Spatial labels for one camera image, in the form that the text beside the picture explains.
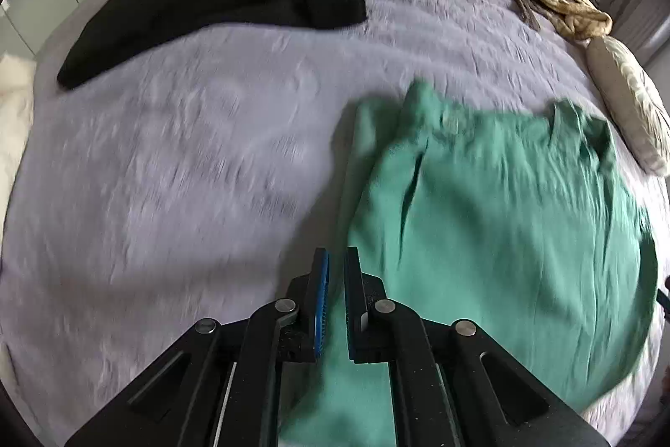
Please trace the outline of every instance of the bed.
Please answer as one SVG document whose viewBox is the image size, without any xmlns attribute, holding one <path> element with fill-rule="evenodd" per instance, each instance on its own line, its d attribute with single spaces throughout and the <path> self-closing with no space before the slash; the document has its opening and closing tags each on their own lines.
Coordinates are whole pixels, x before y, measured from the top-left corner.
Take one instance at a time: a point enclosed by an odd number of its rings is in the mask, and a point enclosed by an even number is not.
<svg viewBox="0 0 670 447">
<path fill-rule="evenodd" d="M 0 326 L 27 419 L 62 445 L 197 319 L 248 317 L 329 247 L 355 103 L 415 76 L 480 108 L 567 97 L 607 117 L 581 46 L 511 0 L 366 0 L 338 32 L 211 26 L 64 93 L 56 74 L 105 0 L 85 0 L 38 56 L 34 125 L 13 188 Z M 669 203 L 614 130 L 670 274 Z M 585 412 L 612 444 L 631 425 L 662 334 Z"/>
</svg>

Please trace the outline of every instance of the green cloth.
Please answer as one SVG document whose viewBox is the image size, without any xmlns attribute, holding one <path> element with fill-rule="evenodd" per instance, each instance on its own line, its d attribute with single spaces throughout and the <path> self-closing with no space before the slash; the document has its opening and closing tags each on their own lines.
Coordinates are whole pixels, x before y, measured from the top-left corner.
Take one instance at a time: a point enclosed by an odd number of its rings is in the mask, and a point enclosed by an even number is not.
<svg viewBox="0 0 670 447">
<path fill-rule="evenodd" d="M 389 297 L 425 319 L 479 323 L 576 411 L 637 365 L 656 290 L 651 228 L 607 123 L 569 101 L 547 118 L 482 112 L 417 82 L 402 108 L 364 102 L 342 207 L 340 229 Z M 330 297 L 324 356 L 281 437 L 394 446 L 387 366 L 348 360 L 341 275 Z"/>
</svg>

